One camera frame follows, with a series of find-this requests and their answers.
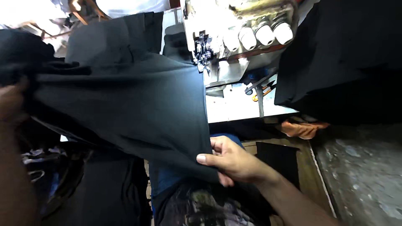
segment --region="black fabric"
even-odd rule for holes
[[[159,53],[162,19],[163,12],[139,13],[82,26],[69,37],[66,62],[124,64],[145,52]]]
[[[143,14],[139,23],[142,24],[142,19],[149,14],[154,15]],[[101,53],[96,50],[97,41],[94,40],[102,39],[104,31],[118,27],[127,30],[127,24],[137,23],[136,18],[128,16],[119,18],[121,23],[111,20],[112,23],[100,22],[104,26],[96,26],[98,29],[81,27],[75,30],[70,37],[67,61],[79,60],[86,66],[58,62],[53,58],[32,64],[29,70],[26,70],[25,62],[21,62],[5,71],[12,71],[8,74],[15,77],[30,77],[27,112],[51,129],[75,140],[122,150],[217,183],[216,169],[196,162],[197,154],[212,153],[205,87],[197,67],[148,52],[150,49],[142,48],[144,43],[138,42],[132,29],[128,34],[115,33],[115,37],[106,40],[106,49]],[[161,25],[161,16],[154,15],[152,19],[155,21],[145,24]],[[152,29],[145,30],[149,34],[143,37],[162,34],[161,26],[150,27]],[[2,31],[11,35],[14,32]],[[11,49],[6,54],[25,54],[29,52],[27,46],[38,51],[43,48],[37,37],[27,42],[30,45],[19,44],[22,49]],[[83,51],[83,46],[91,48]],[[79,53],[82,58],[74,58]]]
[[[314,5],[281,56],[275,104],[332,124],[395,122],[401,73],[400,1]]]
[[[256,157],[282,174],[300,190],[299,171],[297,169],[296,152],[298,148],[256,142]]]
[[[256,157],[278,171],[300,190],[296,159],[296,152],[299,149],[263,142],[256,142],[256,144]],[[182,216],[172,214],[178,214],[176,210],[186,205],[186,202],[183,202],[186,198],[180,194],[189,194],[196,190],[208,190],[211,195],[223,200],[229,198],[236,200],[240,203],[241,211],[248,215],[255,225],[271,225],[269,216],[276,214],[253,184],[236,182],[234,187],[223,188],[221,185],[210,185],[200,180],[184,179],[152,198],[155,225],[170,225],[166,223],[172,222],[173,219],[181,219]]]
[[[142,171],[142,159],[95,150],[75,193],[41,225],[150,225],[152,211],[145,195],[148,179]]]

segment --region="finger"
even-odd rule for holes
[[[227,165],[224,157],[212,154],[197,155],[197,162],[205,166],[215,166],[222,169]]]
[[[20,81],[17,83],[18,90],[20,92],[25,91],[29,86],[29,80],[26,76],[22,77]]]
[[[226,139],[228,139],[225,136],[219,136],[219,137],[211,137],[211,147],[214,149],[216,152],[222,152],[222,146],[224,142],[226,142]]]
[[[234,186],[233,180],[228,175],[218,172],[218,177],[219,177],[219,181],[221,182],[221,184],[224,187],[233,187]]]
[[[221,183],[222,186],[224,186],[224,187],[228,186],[227,178],[222,173],[218,172],[218,178],[219,178],[219,183]]]

